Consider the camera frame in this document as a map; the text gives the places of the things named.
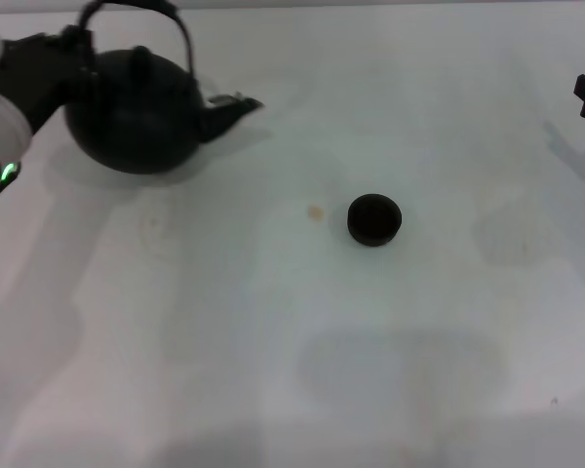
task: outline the white table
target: white table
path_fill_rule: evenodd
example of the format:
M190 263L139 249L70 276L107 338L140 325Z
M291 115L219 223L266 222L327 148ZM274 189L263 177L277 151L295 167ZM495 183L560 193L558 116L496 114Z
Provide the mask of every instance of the white table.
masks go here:
M585 467L585 3L185 18L205 94L267 108L154 178L37 135L0 196L0 467ZM154 14L95 30L184 57ZM382 249L346 231L369 192Z

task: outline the teapot spout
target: teapot spout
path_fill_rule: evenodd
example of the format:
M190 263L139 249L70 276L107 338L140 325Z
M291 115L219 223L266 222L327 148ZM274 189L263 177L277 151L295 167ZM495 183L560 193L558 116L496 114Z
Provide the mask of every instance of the teapot spout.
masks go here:
M200 111L197 122L197 136L203 143L219 138L247 114L264 105L252 97L215 96L209 99L213 107Z

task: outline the round black cap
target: round black cap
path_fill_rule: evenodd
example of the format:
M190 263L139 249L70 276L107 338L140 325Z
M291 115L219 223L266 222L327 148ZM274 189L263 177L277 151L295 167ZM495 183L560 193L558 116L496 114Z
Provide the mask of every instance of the round black cap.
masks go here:
M347 227L353 238L368 247L390 242L401 227L401 210L388 197L363 195L349 207Z

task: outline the green light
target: green light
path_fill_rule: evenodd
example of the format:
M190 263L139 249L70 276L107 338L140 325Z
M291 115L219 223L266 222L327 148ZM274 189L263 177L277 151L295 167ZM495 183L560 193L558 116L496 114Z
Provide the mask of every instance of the green light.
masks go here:
M8 165L6 168L4 168L4 171L2 171L2 176L0 177L0 181L4 182L7 179L7 177L9 176L9 174L14 173L17 169L18 169L18 166L16 166L13 163Z

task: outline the teapot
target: teapot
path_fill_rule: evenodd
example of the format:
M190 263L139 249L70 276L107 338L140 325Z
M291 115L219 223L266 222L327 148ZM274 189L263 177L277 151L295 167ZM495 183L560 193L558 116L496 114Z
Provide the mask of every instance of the teapot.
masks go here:
M204 99L195 75L191 38L167 0L94 0L78 27L89 32L91 17L106 3L158 12L173 20L187 53L186 70L143 46L96 54L83 47L87 92L65 106L67 127L78 145L111 169L130 174L170 171L201 143L227 133L262 103L241 95Z

